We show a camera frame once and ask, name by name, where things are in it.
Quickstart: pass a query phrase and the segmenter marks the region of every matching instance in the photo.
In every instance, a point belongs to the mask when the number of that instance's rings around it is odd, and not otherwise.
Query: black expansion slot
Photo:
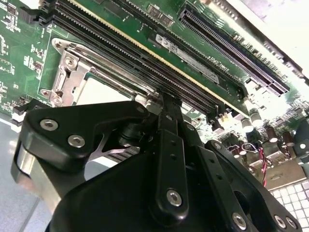
[[[216,106],[223,105],[205,90],[180,77],[176,71],[154,57],[150,57],[148,53],[137,48],[133,43],[124,41],[124,38],[120,40],[122,37],[116,32],[85,14],[72,3],[48,1],[48,4],[43,5],[42,9],[46,12],[42,15],[43,24],[53,21],[60,28],[90,45],[105,58],[131,69],[135,74],[139,72],[139,77],[143,81],[162,91],[179,96],[197,110],[214,115]]]
[[[218,29],[194,7],[185,5],[179,20],[270,92],[280,96],[290,90],[268,66],[235,42],[223,30]]]
[[[151,18],[149,15],[147,15],[144,11],[139,9],[129,0],[110,0],[110,1],[116,3],[116,5],[119,5],[121,8],[129,12],[131,15],[133,15],[136,19],[138,19],[142,23],[147,24],[158,34],[165,37],[172,44],[176,45],[180,50],[182,50],[187,55],[194,58],[198,63],[207,67],[209,70],[211,70],[214,74],[216,74],[220,78],[229,81],[231,85],[242,87],[242,84],[239,83],[237,80],[235,80],[233,76],[225,73],[224,71],[220,70],[218,66],[208,61],[208,57],[206,55],[200,53],[198,50],[196,50],[190,44],[182,40],[176,34],[168,30],[160,23],[156,22],[153,18]]]

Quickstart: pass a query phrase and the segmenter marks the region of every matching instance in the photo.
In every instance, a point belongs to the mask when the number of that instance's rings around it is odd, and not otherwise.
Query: motherboard
[[[31,101],[156,114],[162,92],[257,178],[257,147],[268,169],[290,162],[309,114],[302,69],[224,0],[0,0],[0,111],[17,130]]]

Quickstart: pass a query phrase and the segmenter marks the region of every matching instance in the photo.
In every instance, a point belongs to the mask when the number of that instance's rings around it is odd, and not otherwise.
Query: pcie slot
[[[92,48],[94,48],[94,50],[99,52],[105,58],[122,67],[127,67],[131,69],[133,71],[133,74],[137,75],[139,78],[149,83],[150,85],[164,92],[179,96],[181,99],[184,100],[184,102],[187,102],[188,104],[205,114],[213,113],[213,108],[215,107],[215,105],[211,104],[210,107],[210,102],[205,99],[205,97],[197,98],[196,96],[194,96],[195,92],[187,88],[187,83],[183,79],[182,84],[179,84],[181,82],[174,80],[172,76],[169,76],[170,80],[162,78],[152,68],[149,68],[147,65],[141,65],[138,60],[126,55],[119,49],[112,47],[110,43],[106,42],[104,39],[101,39],[97,36],[91,36],[89,34],[89,31],[87,31],[80,25],[75,24],[63,15],[55,14],[53,15],[52,19],[57,26],[68,31],[72,35],[84,41],[86,44],[89,44]]]
[[[180,14],[179,20],[190,30],[202,37],[216,50],[227,57],[246,72],[251,79],[259,83],[275,95],[280,96],[290,90],[279,77],[259,59],[247,52],[222,30],[216,28],[207,19],[200,15],[193,7],[186,5]]]

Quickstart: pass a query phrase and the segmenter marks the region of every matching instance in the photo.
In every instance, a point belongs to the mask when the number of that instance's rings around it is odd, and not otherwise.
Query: mounting hole
[[[290,224],[290,226],[292,226],[294,229],[297,229],[297,225],[292,219],[290,219],[289,217],[286,217],[285,219]]]
[[[177,156],[175,154],[171,154],[170,157],[172,158],[172,160],[176,160]]]
[[[278,224],[281,228],[283,228],[283,229],[286,228],[286,225],[285,225],[284,221],[281,219],[281,217],[275,215],[274,218],[275,218],[275,220],[277,221],[277,224]]]

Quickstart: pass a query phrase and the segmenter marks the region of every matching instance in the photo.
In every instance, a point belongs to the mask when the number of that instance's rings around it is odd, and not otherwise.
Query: green circuit board
[[[40,89],[53,85],[60,54],[52,47],[54,37],[76,39],[50,25],[29,25],[18,17],[19,0],[0,0],[0,112],[10,115],[19,98],[48,104]]]
[[[125,11],[120,12],[123,16],[119,17],[110,8],[107,10],[106,4],[111,3],[109,0],[105,0],[101,5],[88,0],[72,2],[83,7],[88,13],[91,12],[93,16],[100,18],[111,29],[121,31],[123,36],[134,41],[142,49],[161,57],[162,62],[173,66],[184,74],[184,78],[186,78],[185,76],[194,77],[195,81],[207,87],[212,95],[220,97],[235,109],[239,109],[240,112],[247,111],[243,102],[237,99],[234,86],[229,85],[228,82],[224,84],[224,81],[221,83],[222,86],[218,86],[213,81],[198,74],[192,67],[184,65],[182,59],[175,54],[154,46],[148,40],[152,29]],[[184,40],[190,41],[200,51],[204,51],[210,60],[218,61],[215,61],[214,65],[216,63],[221,66],[222,71],[225,70],[226,73],[241,82],[248,79],[243,70],[221,56],[209,44],[204,43],[199,37],[186,30],[176,20],[184,0],[132,0],[132,2],[145,12],[149,5],[162,9],[162,13],[168,15],[170,19],[174,19],[173,24],[167,26],[169,30],[182,36]],[[213,18],[214,22],[221,22],[220,28],[230,33],[231,36],[235,35],[235,30],[212,12],[210,8],[200,5],[198,1],[194,2],[188,1],[189,4],[196,4],[196,7]],[[23,6],[23,4],[19,0],[0,0],[0,111],[6,114],[10,114],[12,108],[19,104],[20,97],[29,100],[35,98],[48,104],[47,99],[40,94],[40,89],[51,89],[60,61],[60,54],[51,46],[51,40],[57,37],[78,42],[78,39],[53,24],[44,28],[37,24],[25,23],[18,16],[20,6]],[[309,109],[307,102],[309,88],[291,73],[288,78],[283,77],[282,80],[289,86],[290,91],[280,98],[269,94],[267,94],[267,97],[263,94],[253,97],[253,99],[259,99],[256,105],[259,108],[263,107],[263,119],[273,125],[277,131],[293,130],[299,121],[307,115]],[[274,104],[283,104],[284,110],[274,111],[272,109]],[[185,113],[194,120],[193,124],[198,129],[207,131],[206,139],[220,139],[230,132],[238,131],[239,124],[225,131],[213,133],[207,125],[204,115],[190,107],[187,107]]]
[[[71,1],[107,24],[111,29],[133,40],[143,49],[153,55],[158,55],[161,60],[164,59],[166,63],[176,67],[180,73],[189,73],[190,67],[184,66],[182,59],[172,52],[166,51],[162,47],[154,46],[154,44],[148,40],[149,35],[153,32],[153,28],[148,27],[121,7],[117,7],[112,0],[100,1],[101,3],[93,3],[88,0]],[[213,6],[207,6],[196,0],[131,0],[130,2],[145,15],[150,14],[150,6],[155,7],[162,15],[172,20],[172,24],[162,22],[160,19],[157,19],[157,23],[164,25],[169,31],[185,40],[188,45],[205,55],[205,58],[212,61],[214,65],[217,65],[217,67],[226,74],[245,84],[249,76],[240,67],[220,54],[210,44],[206,43],[200,36],[193,33],[189,28],[186,28],[178,20],[179,13],[185,4],[195,7],[201,14],[206,16],[208,20],[212,21],[218,28],[246,48],[249,53],[254,54],[256,59],[262,61],[290,88],[288,93],[282,94],[280,97],[276,97],[266,91],[263,93],[261,93],[261,91],[254,92],[253,94],[255,94],[255,96],[251,96],[255,102],[255,106],[259,109],[264,121],[267,122],[268,125],[275,127],[279,133],[285,130],[292,131],[298,126],[299,121],[307,116],[309,110],[309,87],[304,84],[291,69],[288,69],[282,61],[268,52],[263,46],[263,43],[252,34],[250,29],[241,28],[228,17],[222,17],[222,14],[218,15],[218,11],[215,11]],[[208,90],[213,95],[219,95],[224,100],[227,100],[229,104],[234,105],[238,109],[243,109],[243,104],[240,104],[240,102],[235,99],[233,90],[227,93],[203,76],[200,76],[200,79],[197,79],[196,75],[192,74],[191,76],[194,76],[196,80],[204,86],[207,86]],[[241,131],[239,121],[236,121],[235,125],[229,129],[220,129],[214,133],[211,126],[205,124],[206,120],[201,113],[191,110],[188,115],[194,119],[193,123],[197,128],[207,131],[205,140],[222,139],[231,132],[238,133]]]

